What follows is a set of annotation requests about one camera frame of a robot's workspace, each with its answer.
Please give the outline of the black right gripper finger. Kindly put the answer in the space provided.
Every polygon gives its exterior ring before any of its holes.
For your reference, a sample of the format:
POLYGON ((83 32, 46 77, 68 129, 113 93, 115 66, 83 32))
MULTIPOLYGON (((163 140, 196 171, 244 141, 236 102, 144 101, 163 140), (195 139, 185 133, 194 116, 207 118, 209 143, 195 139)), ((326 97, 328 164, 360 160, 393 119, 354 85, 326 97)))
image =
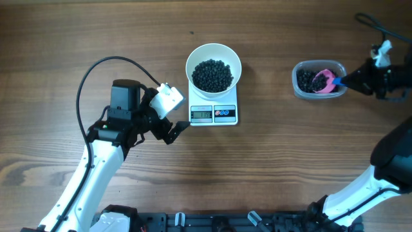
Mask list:
POLYGON ((374 60, 372 58, 366 59, 358 69, 348 74, 341 79, 341 82, 367 82, 372 78, 372 71, 375 67, 374 60))
POLYGON ((345 85, 347 88, 355 90, 356 92, 362 93, 364 95, 373 95, 374 91, 367 83, 361 81, 360 79, 350 79, 348 77, 343 77, 341 79, 341 84, 345 85))

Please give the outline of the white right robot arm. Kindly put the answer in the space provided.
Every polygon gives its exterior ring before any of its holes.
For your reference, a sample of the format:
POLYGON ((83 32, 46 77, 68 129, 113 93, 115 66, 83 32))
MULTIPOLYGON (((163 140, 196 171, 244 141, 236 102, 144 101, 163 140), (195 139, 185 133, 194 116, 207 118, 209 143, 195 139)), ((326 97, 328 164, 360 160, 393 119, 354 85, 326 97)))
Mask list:
MULTIPOLYGON (((333 83, 384 100, 388 92, 411 88, 411 61, 381 67, 368 59, 358 70, 335 78, 333 83)), ((318 230, 340 230, 377 204, 410 192, 411 119, 407 118, 378 142, 366 171, 342 190, 311 203, 306 219, 318 230)))

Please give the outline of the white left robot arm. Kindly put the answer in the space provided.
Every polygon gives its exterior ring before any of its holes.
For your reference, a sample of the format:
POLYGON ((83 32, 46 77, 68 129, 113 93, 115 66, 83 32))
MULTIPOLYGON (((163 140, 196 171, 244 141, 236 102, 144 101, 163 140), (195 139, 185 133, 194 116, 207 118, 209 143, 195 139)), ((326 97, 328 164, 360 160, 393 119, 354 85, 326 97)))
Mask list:
POLYGON ((178 109, 185 97, 166 83, 147 88, 138 81, 113 81, 111 99, 100 118, 83 131, 84 153, 72 178, 37 231, 145 231, 135 208, 110 205, 96 214, 102 196, 131 148, 151 132, 166 144, 173 143, 189 126, 176 124, 167 114, 178 109))

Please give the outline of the pink scoop blue handle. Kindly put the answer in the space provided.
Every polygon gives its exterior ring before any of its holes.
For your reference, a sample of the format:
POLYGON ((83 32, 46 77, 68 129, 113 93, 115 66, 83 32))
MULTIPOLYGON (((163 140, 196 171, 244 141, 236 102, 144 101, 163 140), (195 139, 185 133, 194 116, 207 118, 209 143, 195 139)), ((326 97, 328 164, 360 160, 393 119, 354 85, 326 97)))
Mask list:
POLYGON ((314 93, 332 93, 336 88, 344 86, 341 80, 331 70, 325 69, 315 75, 311 87, 314 93))

